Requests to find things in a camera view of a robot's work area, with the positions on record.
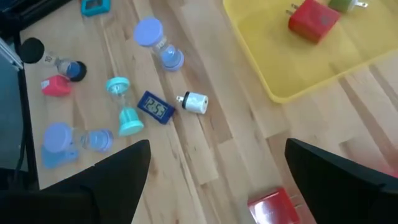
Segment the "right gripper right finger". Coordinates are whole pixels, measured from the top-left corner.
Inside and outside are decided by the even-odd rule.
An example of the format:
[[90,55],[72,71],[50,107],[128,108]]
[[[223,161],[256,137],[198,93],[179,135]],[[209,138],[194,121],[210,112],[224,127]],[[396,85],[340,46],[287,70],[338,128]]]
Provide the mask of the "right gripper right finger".
[[295,138],[285,158],[317,224],[398,224],[398,178]]

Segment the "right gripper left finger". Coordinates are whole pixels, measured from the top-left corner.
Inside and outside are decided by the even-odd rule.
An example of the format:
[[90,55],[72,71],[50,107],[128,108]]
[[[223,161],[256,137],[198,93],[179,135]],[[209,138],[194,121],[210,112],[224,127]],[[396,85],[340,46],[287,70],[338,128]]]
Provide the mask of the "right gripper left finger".
[[0,224],[131,224],[151,160],[149,140],[43,190],[0,191]]

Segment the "red wall charger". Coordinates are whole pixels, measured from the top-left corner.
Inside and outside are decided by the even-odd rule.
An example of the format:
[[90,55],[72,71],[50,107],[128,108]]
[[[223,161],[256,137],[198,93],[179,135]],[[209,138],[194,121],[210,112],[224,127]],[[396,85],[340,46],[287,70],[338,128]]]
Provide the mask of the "red wall charger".
[[298,36],[319,43],[340,19],[340,13],[316,0],[304,0],[301,5],[291,4],[288,28]]
[[299,215],[283,187],[248,200],[247,206],[256,224],[300,224]]

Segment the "purple capped hourglass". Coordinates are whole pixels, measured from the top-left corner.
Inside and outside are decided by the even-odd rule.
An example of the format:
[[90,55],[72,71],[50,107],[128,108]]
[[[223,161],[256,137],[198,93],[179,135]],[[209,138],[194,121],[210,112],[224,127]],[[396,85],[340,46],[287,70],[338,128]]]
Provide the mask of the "purple capped hourglass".
[[52,123],[44,132],[44,147],[50,152],[90,150],[106,152],[113,145],[109,129],[82,129],[64,122]]
[[175,72],[182,67],[184,54],[169,42],[164,34],[164,27],[157,18],[147,17],[139,21],[134,28],[133,36],[140,46],[153,51],[165,70]]

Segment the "green and white charger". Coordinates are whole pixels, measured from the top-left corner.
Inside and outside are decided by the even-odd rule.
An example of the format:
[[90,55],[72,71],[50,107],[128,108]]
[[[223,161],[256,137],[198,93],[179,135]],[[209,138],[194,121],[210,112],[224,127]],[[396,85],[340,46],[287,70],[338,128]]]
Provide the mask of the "green and white charger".
[[359,0],[330,0],[328,7],[338,12],[347,13],[355,7],[368,7],[368,3],[359,2]]

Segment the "teal digital clock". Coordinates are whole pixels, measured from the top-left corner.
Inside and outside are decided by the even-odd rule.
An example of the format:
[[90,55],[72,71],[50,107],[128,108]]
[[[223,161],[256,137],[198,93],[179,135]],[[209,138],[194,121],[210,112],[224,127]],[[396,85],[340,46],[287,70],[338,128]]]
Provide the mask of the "teal digital clock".
[[111,7],[110,0],[82,0],[81,14],[86,17],[95,16],[109,12]]

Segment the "teal hourglass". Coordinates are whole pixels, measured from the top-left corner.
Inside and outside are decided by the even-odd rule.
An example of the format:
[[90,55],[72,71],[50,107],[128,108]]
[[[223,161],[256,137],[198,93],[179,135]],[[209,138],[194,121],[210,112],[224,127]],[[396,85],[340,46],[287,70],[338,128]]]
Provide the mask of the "teal hourglass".
[[125,77],[110,78],[105,84],[105,90],[118,104],[120,136],[130,136],[144,128],[144,123],[132,105],[130,86],[130,81]]

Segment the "dark blue digital clock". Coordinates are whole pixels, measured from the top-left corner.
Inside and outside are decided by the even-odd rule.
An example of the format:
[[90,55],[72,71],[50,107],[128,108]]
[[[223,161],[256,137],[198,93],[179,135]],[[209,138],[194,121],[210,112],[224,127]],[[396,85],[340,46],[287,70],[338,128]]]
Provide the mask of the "dark blue digital clock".
[[175,108],[149,91],[145,91],[137,107],[152,116],[160,124],[167,124]]

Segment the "yellow translucent plastic bin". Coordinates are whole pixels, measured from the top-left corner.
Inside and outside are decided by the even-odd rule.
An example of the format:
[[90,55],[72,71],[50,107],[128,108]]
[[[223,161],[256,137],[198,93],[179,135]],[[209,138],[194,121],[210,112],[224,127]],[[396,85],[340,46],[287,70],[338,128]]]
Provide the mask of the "yellow translucent plastic bin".
[[288,28],[304,0],[223,0],[236,37],[272,101],[286,103],[398,50],[398,0],[359,0],[314,44]]

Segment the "black-capped blue sand hourglass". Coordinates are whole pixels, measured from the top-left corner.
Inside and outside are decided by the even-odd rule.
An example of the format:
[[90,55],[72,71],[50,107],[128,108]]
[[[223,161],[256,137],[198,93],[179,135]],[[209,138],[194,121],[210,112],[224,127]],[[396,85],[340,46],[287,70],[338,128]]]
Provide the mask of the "black-capped blue sand hourglass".
[[30,37],[22,43],[19,55],[24,63],[41,63],[48,67],[55,67],[59,74],[71,82],[82,81],[87,73],[87,67],[83,62],[62,58],[53,52],[46,51],[44,44],[35,37]]

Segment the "lavender wall charger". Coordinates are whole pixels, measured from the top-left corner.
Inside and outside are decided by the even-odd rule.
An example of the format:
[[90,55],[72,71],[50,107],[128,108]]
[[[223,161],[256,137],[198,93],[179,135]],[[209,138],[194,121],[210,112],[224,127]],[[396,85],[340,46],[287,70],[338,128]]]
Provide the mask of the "lavender wall charger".
[[51,152],[44,145],[41,147],[42,163],[47,169],[54,169],[56,167],[74,162],[78,159],[78,150],[66,150],[60,152]]

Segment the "pink wall charger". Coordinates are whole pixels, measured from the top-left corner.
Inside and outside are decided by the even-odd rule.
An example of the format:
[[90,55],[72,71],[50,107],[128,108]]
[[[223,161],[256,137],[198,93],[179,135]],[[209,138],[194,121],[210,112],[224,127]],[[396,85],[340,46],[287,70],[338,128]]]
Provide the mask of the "pink wall charger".
[[41,82],[42,93],[47,96],[65,96],[72,88],[69,79],[63,75],[54,75]]

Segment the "silver metal bracket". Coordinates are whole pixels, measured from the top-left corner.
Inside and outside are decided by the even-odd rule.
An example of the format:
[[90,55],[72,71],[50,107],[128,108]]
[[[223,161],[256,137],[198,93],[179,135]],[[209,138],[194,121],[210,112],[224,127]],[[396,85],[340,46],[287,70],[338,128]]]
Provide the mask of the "silver metal bracket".
[[4,57],[16,70],[24,68],[23,62],[18,54],[0,37],[0,55]]

